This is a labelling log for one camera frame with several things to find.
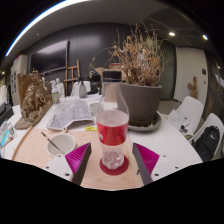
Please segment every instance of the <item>white tabletop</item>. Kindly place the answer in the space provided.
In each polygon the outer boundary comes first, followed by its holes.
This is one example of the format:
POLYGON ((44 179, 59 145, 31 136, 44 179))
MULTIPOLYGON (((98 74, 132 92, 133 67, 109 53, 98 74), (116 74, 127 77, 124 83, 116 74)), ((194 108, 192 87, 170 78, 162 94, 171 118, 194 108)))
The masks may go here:
MULTIPOLYGON (((96 102, 99 102, 99 100, 92 99, 91 101, 87 101, 87 104, 90 105, 96 102)), ((47 129, 46 123, 49 121, 54 109, 55 106, 53 105, 34 128, 47 129)), ((9 122, 15 125, 21 118, 20 106, 14 106, 13 111, 14 115, 9 119, 9 122)), ((161 124, 157 130, 151 132, 135 132, 129 130, 128 137, 131 144, 138 143, 159 154, 160 159, 157 164, 162 163, 162 157, 164 155, 168 157, 171 162, 174 162, 179 169, 202 163, 201 158, 187 139, 163 115, 160 116, 161 124)), ((85 131, 85 127, 69 130, 85 131)), ((1 155, 3 155, 5 159, 12 159, 14 150, 26 131, 27 130, 16 130, 17 137, 5 147, 5 152, 1 152, 1 155)))

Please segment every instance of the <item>dried plant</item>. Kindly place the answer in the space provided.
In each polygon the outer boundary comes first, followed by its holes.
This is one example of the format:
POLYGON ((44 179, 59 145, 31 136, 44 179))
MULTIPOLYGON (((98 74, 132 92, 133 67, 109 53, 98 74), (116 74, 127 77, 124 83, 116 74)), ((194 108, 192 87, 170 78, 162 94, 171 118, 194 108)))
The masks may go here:
POLYGON ((95 57, 103 50, 108 50, 108 63, 116 63, 118 58, 122 64, 121 70, 125 73, 126 83, 141 86, 158 86, 164 66, 167 63, 164 59, 164 51, 161 49, 162 41, 157 39, 155 30, 150 30, 142 22, 145 30, 145 38, 143 38, 140 25, 136 25, 135 30, 131 29, 131 35, 121 43, 119 31, 118 42, 114 42, 114 46, 104 48, 97 52, 92 59, 90 68, 93 69, 95 57))

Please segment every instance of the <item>red coaster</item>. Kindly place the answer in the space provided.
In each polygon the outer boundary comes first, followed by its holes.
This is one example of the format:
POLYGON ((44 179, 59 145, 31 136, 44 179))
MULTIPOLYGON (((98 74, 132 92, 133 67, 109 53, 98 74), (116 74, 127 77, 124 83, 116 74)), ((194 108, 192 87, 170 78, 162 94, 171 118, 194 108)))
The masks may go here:
POLYGON ((110 170, 108 169, 103 163, 102 163, 102 159, 100 160, 100 168, 101 170, 108 174, 108 175, 112 175, 112 176, 116 176, 116 175, 120 175, 122 173, 124 173, 127 169, 128 169, 128 166, 129 166, 129 161, 128 161, 128 158, 126 156, 124 156, 124 162, 122 164, 122 166, 118 167, 117 169, 115 170, 110 170))

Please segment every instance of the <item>ceiling light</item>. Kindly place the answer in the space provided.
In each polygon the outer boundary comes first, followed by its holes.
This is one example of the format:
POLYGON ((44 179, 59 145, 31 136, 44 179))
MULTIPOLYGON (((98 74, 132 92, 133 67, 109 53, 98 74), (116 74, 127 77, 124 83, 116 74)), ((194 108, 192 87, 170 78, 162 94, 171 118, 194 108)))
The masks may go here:
POLYGON ((12 43, 11 47, 9 48, 9 50, 7 51, 6 55, 7 56, 10 51, 12 50, 12 48, 16 45, 16 43, 19 41, 19 39, 32 27, 34 26, 36 23, 38 23, 40 20, 42 20, 43 18, 45 18, 46 16, 50 15, 51 13, 54 13, 62 8, 65 8, 69 5, 73 5, 76 3, 80 3, 80 2, 85 2, 85 1, 90 1, 90 0, 66 0, 63 1, 61 3, 58 3, 57 5, 49 8, 48 10, 46 10, 45 12, 43 12, 42 14, 40 14, 36 19, 34 19, 20 34, 19 36, 14 40, 14 42, 12 43))
POLYGON ((170 36, 175 36, 175 33, 173 33, 173 32, 169 32, 169 35, 170 35, 170 36))
POLYGON ((208 37, 207 37, 206 35, 203 35, 203 38, 204 38, 205 40, 208 40, 208 37))

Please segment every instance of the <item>plant pot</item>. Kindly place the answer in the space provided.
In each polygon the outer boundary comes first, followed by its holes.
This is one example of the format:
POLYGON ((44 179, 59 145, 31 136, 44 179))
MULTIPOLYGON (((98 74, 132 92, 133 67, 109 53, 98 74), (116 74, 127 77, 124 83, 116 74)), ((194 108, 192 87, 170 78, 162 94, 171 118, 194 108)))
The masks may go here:
POLYGON ((120 88, 130 113, 129 125, 148 126, 159 107, 162 86, 138 86, 121 83, 120 88))

